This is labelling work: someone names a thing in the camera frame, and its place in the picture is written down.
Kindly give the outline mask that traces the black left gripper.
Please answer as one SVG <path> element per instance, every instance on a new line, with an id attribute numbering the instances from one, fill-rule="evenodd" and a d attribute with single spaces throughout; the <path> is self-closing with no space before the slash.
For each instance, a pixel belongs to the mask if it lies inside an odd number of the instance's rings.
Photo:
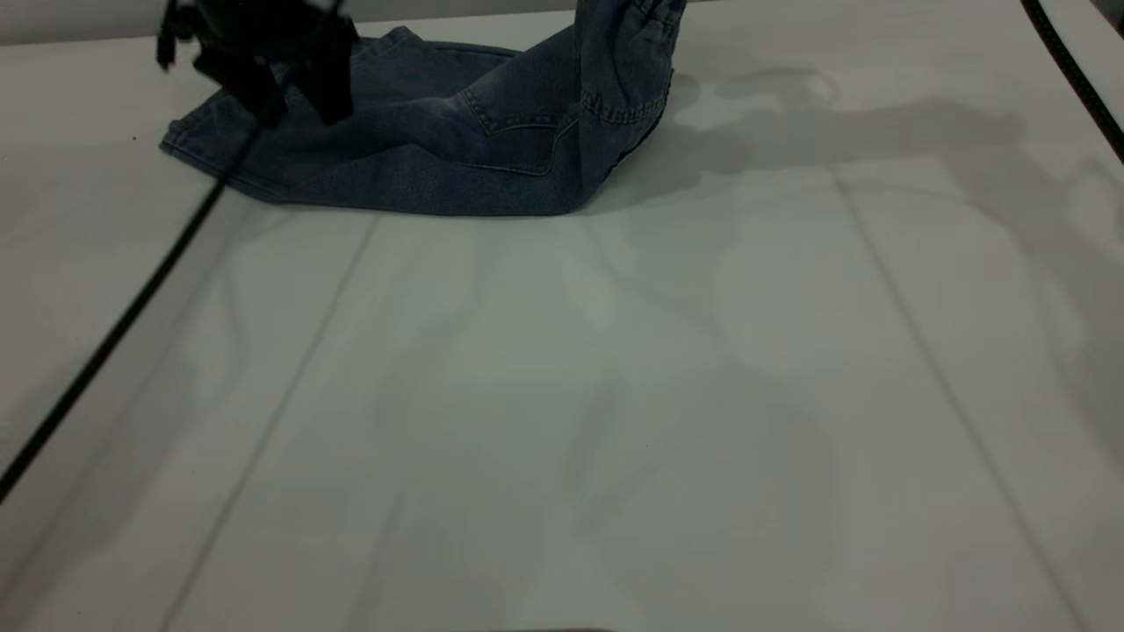
<path id="1" fill-rule="evenodd" d="M 198 72 L 272 128 L 285 115 L 264 61 L 299 61 L 299 92 L 333 126 L 354 112 L 350 56 L 355 24 L 341 1 L 169 1 L 158 27 L 158 67 L 172 67 L 179 40 L 248 57 L 198 57 Z"/>

